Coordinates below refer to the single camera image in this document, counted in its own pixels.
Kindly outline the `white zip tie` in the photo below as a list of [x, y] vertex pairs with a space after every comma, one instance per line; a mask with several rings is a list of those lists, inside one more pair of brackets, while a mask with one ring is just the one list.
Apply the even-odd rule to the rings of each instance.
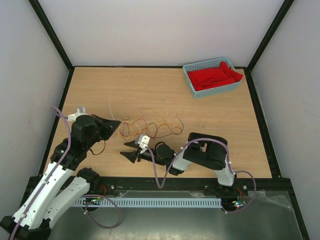
[[119, 111], [117, 103], [111, 97], [109, 98], [108, 106], [109, 106], [109, 113], [110, 113], [111, 119], [122, 122], [123, 121], [122, 113]]

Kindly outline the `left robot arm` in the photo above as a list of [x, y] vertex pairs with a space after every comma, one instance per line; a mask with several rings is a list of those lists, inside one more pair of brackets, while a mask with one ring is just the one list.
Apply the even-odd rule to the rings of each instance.
[[12, 240], [47, 240], [58, 219], [76, 200], [99, 190], [99, 174], [87, 167], [79, 170], [65, 189], [62, 186], [92, 146], [106, 142], [121, 122], [86, 113], [73, 117], [72, 121], [72, 125], [66, 125], [67, 138], [55, 147], [45, 173], [30, 196], [13, 215], [0, 221], [1, 228]]

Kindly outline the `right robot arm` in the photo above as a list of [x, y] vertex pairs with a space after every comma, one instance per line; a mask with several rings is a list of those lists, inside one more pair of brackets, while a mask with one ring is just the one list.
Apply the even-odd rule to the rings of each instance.
[[134, 151], [121, 151], [120, 154], [133, 164], [141, 160], [152, 162], [156, 184], [160, 189], [164, 184], [159, 182], [156, 165], [166, 168], [163, 177], [165, 179], [168, 174], [174, 176], [183, 174], [190, 164], [213, 170], [217, 176], [218, 188], [223, 194], [229, 195], [236, 189], [236, 174], [231, 167], [226, 139], [191, 132], [186, 144], [177, 152], [163, 141], [150, 148], [150, 139], [147, 135], [139, 135], [136, 140], [124, 144]]

